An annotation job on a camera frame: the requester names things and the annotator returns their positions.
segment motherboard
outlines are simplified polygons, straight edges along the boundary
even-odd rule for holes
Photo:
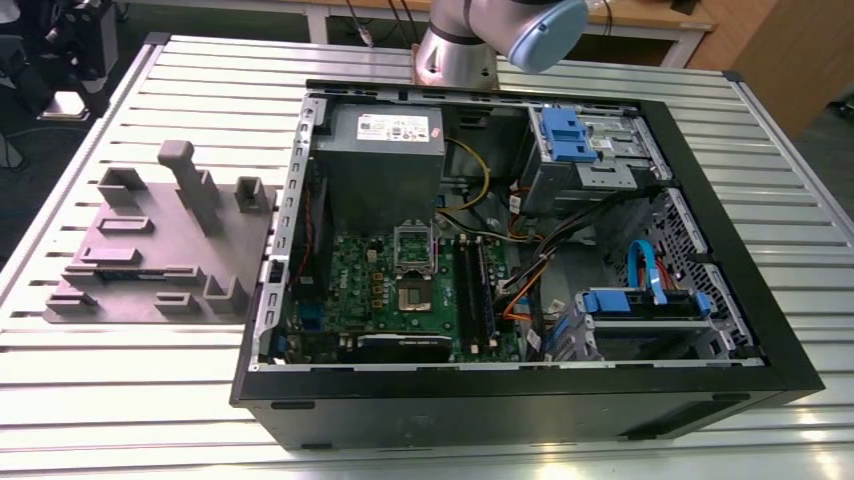
[[[508,276],[503,249],[482,237],[434,239],[418,225],[392,235],[338,235],[326,301],[298,305],[292,360],[342,363],[372,342],[386,362],[404,343],[424,347],[404,349],[422,360],[519,361],[518,332],[499,331],[492,314],[491,295]]]

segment ram slot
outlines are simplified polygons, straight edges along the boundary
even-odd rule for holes
[[[490,286],[490,268],[487,266],[486,261],[486,249],[483,248],[483,244],[480,241],[475,243],[472,246],[472,250],[475,251],[475,258],[478,262],[478,268],[475,272],[478,273],[478,291],[476,295],[480,299],[480,321],[478,325],[480,326],[480,340],[484,342],[482,345],[492,346],[490,340],[495,338],[495,313],[492,312],[492,289]]]
[[[470,269],[470,248],[464,238],[454,245],[454,286],[456,287],[456,309],[459,340],[463,351],[478,353],[480,339],[478,338],[479,310],[475,302],[476,281]]]

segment yellow wire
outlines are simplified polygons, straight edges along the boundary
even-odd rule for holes
[[[463,150],[466,150],[470,153],[470,155],[472,157],[475,157],[475,160],[478,161],[478,164],[480,165],[480,169],[483,170],[483,188],[480,189],[480,193],[478,194],[478,196],[474,198],[474,200],[471,202],[466,202],[464,204],[462,204],[462,205],[459,205],[456,207],[447,207],[447,208],[440,208],[439,209],[440,212],[448,213],[448,212],[455,212],[455,211],[459,211],[459,210],[466,210],[471,206],[476,205],[478,202],[483,199],[483,197],[486,197],[486,194],[490,191],[490,167],[487,166],[486,160],[483,160],[483,157],[480,155],[478,155],[478,152],[475,152],[468,145],[466,145],[463,142],[460,142],[455,138],[444,137],[444,139],[448,142],[452,142],[456,145],[459,145],[463,148]]]
[[[519,302],[519,299],[530,290],[531,285],[536,283],[536,280],[539,279],[539,277],[542,277],[544,271],[546,271],[546,266],[540,268],[539,272],[536,272],[536,275],[534,275],[528,280],[528,283],[524,284],[524,287],[522,287],[522,290],[519,290],[519,293],[516,294],[516,298],[512,299],[512,302],[510,302],[510,305],[507,305],[507,308],[504,309],[504,313],[502,314],[503,317],[507,317],[508,315],[511,315],[510,311],[512,310],[514,305],[516,304],[516,302]]]

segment label sticker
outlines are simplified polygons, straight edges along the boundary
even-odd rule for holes
[[[534,347],[534,350],[539,352],[539,345],[542,343],[542,340],[539,339],[539,335],[536,335],[536,332],[534,331],[534,329],[528,330],[527,339],[528,339],[528,343]]]
[[[559,313],[559,312],[563,312],[564,308],[566,308],[566,303],[563,303],[560,300],[555,298],[551,301],[551,304],[548,305],[548,308],[546,309],[546,311],[548,313]]]
[[[611,141],[607,138],[591,138],[590,146],[592,148],[613,148]]]
[[[510,196],[510,213],[518,215],[520,210],[522,210],[522,197],[519,197],[518,195],[511,195]]]
[[[410,115],[371,115],[359,117],[356,140],[383,142],[428,142],[430,122],[427,117]]]

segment open computer tower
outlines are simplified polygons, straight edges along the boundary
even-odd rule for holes
[[[673,438],[823,388],[663,103],[310,82],[232,404],[286,448]]]

